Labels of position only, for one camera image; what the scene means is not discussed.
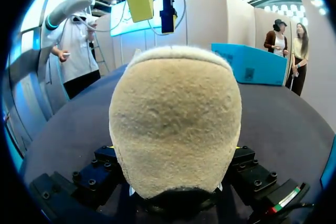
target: dark table surface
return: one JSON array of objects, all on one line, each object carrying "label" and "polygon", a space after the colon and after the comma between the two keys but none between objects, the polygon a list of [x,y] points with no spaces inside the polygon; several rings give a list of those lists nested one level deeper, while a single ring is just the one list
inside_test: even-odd
[{"label": "dark table surface", "polygon": [[[51,118],[27,152],[21,170],[25,183],[54,171],[71,180],[71,173],[88,165],[96,149],[111,145],[109,105],[124,69],[125,66],[94,83]],[[240,84],[239,88],[243,102],[239,145],[254,150],[262,166],[278,173],[279,183],[292,178],[297,183],[310,184],[303,201],[314,202],[321,192],[319,179],[330,154],[333,130],[308,103],[285,87]],[[235,211],[240,219],[251,213],[235,192],[228,200],[223,212]],[[114,215],[117,202],[118,195],[112,195],[99,211]],[[196,222],[218,223],[214,214],[203,213]],[[299,223],[306,214],[299,210],[291,217]],[[158,222],[138,219],[137,223]]]}]

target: ceiling light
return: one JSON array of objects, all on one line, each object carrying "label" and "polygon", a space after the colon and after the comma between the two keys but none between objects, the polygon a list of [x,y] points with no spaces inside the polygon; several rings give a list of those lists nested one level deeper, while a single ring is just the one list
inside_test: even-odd
[{"label": "ceiling light", "polygon": [[288,10],[288,11],[286,12],[286,15],[287,15],[288,17],[292,17],[292,16],[293,16],[293,11]]},{"label": "ceiling light", "polygon": [[296,5],[290,5],[290,9],[293,11],[293,12],[296,12],[298,10],[298,7]]},{"label": "ceiling light", "polygon": [[316,7],[320,7],[323,5],[322,0],[313,0],[312,2],[313,2],[313,5]]},{"label": "ceiling light", "polygon": [[281,10],[288,11],[288,6],[287,5],[281,5]]},{"label": "ceiling light", "polygon": [[320,13],[321,15],[325,15],[327,12],[326,12],[325,9],[321,8],[321,9],[319,9],[319,13]]},{"label": "ceiling light", "polygon": [[303,18],[303,19],[302,19],[302,24],[303,24],[304,26],[308,26],[308,20],[307,20],[307,18]]},{"label": "ceiling light", "polygon": [[299,18],[303,18],[303,17],[304,17],[303,12],[296,12],[296,15],[297,15]]},{"label": "ceiling light", "polygon": [[299,23],[300,22],[300,18],[298,16],[294,16],[292,18],[296,23]]}]

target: black bolt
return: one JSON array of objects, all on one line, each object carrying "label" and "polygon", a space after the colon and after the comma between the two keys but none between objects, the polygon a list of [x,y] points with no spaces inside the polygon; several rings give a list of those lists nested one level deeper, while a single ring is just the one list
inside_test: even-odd
[{"label": "black bolt", "polygon": [[43,199],[49,199],[50,198],[50,194],[47,191],[45,191],[45,192],[42,193],[42,198]]},{"label": "black bolt", "polygon": [[109,169],[109,168],[111,168],[111,164],[110,164],[110,163],[105,163],[105,164],[104,164],[104,167],[105,167],[106,169]]},{"label": "black bolt", "polygon": [[238,171],[241,172],[242,170],[245,169],[245,167],[246,167],[246,165],[244,165],[244,164],[239,164]]},{"label": "black bolt", "polygon": [[94,179],[89,180],[89,187],[90,189],[94,190],[97,186],[97,182]]},{"label": "black bolt", "polygon": [[59,185],[53,185],[51,189],[55,193],[58,193],[59,191],[61,191],[61,187]]},{"label": "black bolt", "polygon": [[278,174],[276,172],[271,172],[269,174],[272,178],[276,178],[278,176]]},{"label": "black bolt", "polygon": [[262,185],[262,182],[260,180],[255,180],[254,183],[253,183],[256,187],[259,187]]},{"label": "black bolt", "polygon": [[72,173],[72,179],[73,180],[80,180],[80,173],[79,172],[73,172]]},{"label": "black bolt", "polygon": [[96,166],[98,165],[98,160],[93,159],[93,160],[91,161],[91,164],[93,165],[93,167],[96,167]]}]

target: woman in black hat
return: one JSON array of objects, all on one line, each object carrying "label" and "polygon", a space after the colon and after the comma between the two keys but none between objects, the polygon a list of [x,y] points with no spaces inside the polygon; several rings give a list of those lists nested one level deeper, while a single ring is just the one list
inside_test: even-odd
[{"label": "woman in black hat", "polygon": [[285,57],[287,51],[287,38],[284,35],[287,24],[281,19],[276,19],[273,25],[273,31],[269,31],[266,35],[264,47],[269,52]]}]

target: long hair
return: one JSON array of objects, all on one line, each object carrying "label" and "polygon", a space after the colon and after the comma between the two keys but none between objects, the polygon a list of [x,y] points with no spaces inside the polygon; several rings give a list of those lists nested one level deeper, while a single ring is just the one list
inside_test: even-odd
[{"label": "long hair", "polygon": [[274,31],[280,31],[280,27],[277,24],[273,25],[273,30]]},{"label": "long hair", "polygon": [[298,38],[302,39],[301,54],[304,56],[308,52],[308,41],[309,41],[309,38],[308,38],[306,27],[303,24],[301,24],[301,23],[298,23],[298,25],[300,25],[302,27],[303,31],[304,31],[304,33],[302,35],[302,38],[300,37],[300,35],[298,33]]}]

